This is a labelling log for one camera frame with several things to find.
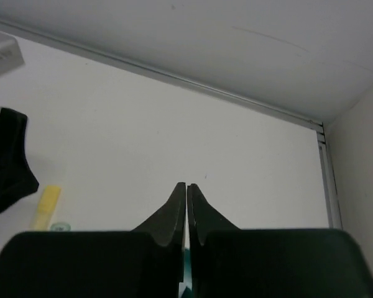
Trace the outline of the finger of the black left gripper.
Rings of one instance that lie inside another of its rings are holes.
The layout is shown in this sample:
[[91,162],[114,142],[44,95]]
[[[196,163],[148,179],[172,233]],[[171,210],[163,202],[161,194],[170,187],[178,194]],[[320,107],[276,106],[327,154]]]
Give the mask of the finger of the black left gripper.
[[25,114],[0,108],[0,213],[39,188],[25,155],[27,122]]

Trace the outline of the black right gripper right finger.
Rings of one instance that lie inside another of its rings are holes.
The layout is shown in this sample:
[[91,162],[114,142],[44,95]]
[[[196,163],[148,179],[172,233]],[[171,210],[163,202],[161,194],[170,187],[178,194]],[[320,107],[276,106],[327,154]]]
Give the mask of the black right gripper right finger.
[[239,230],[206,200],[197,184],[187,187],[186,203],[190,246],[204,246],[211,232]]

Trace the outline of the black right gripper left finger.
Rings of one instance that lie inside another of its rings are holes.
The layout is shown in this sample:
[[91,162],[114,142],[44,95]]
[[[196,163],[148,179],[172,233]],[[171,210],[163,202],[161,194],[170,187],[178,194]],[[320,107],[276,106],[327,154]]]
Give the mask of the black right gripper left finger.
[[168,247],[185,243],[186,184],[176,184],[164,205],[138,225],[133,232],[149,234],[156,244]]

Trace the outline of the yellow highlighter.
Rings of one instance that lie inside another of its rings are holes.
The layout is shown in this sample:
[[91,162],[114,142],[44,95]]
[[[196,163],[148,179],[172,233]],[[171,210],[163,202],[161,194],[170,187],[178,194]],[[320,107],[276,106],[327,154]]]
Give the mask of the yellow highlighter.
[[30,224],[31,230],[44,231],[48,229],[61,190],[61,187],[57,185],[48,185],[44,189]]

